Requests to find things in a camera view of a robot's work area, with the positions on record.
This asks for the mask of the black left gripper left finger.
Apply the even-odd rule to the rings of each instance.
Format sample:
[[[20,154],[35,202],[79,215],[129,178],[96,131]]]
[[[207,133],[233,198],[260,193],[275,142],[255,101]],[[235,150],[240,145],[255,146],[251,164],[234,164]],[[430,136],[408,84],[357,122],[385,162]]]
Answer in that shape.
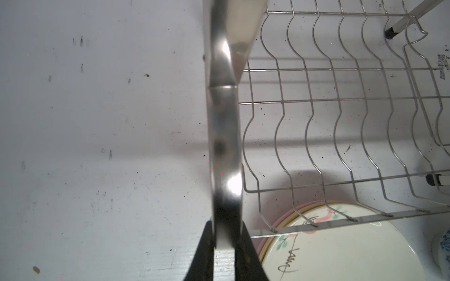
[[[214,240],[212,222],[203,229],[198,247],[184,281],[212,281],[214,275]]]

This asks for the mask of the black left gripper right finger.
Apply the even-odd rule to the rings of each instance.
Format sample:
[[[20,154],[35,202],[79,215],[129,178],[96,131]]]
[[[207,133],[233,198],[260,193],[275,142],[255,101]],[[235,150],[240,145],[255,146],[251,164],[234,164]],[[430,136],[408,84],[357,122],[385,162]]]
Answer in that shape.
[[[236,281],[268,281],[245,223],[235,247],[234,268]]]

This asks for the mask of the pink plate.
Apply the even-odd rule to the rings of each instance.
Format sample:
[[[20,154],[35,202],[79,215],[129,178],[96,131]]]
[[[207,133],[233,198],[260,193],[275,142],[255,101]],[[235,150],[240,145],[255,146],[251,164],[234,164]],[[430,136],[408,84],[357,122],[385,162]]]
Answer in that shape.
[[[297,206],[296,211],[298,211],[300,213],[305,213],[313,208],[317,208],[317,207],[320,207],[323,205],[324,205],[323,201],[313,201],[310,203],[305,203],[305,204]],[[298,214],[294,210],[289,210],[287,213],[285,213],[282,217],[280,217],[275,222],[275,226],[276,227],[285,227],[296,217],[298,217]],[[269,248],[270,244],[273,242],[273,239],[274,239],[273,237],[263,238],[262,241],[260,242],[260,244],[258,245],[257,253],[259,255],[259,260],[261,262],[263,261],[265,255],[266,255],[267,249]]]

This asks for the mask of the white floral plate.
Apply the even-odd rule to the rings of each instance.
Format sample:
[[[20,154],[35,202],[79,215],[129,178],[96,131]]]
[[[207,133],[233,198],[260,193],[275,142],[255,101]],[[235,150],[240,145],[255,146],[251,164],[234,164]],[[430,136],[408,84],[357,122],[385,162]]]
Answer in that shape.
[[[423,266],[388,221],[283,235],[262,267],[271,281],[424,281]]]

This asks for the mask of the silver two-tier dish rack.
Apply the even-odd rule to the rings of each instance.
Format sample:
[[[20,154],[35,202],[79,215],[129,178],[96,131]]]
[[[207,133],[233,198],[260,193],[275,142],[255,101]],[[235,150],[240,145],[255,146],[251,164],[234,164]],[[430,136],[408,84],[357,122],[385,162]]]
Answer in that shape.
[[[450,98],[418,19],[404,1],[203,2],[216,248],[237,245],[245,193],[317,191],[332,213],[276,227],[258,204],[252,238],[449,212],[425,178],[449,172]]]

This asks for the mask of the blue floral white bowl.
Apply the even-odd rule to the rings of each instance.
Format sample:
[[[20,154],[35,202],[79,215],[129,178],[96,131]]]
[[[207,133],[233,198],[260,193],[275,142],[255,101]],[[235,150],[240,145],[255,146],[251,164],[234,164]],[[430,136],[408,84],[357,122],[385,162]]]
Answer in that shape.
[[[450,229],[436,235],[431,243],[432,257],[444,279],[450,279]]]

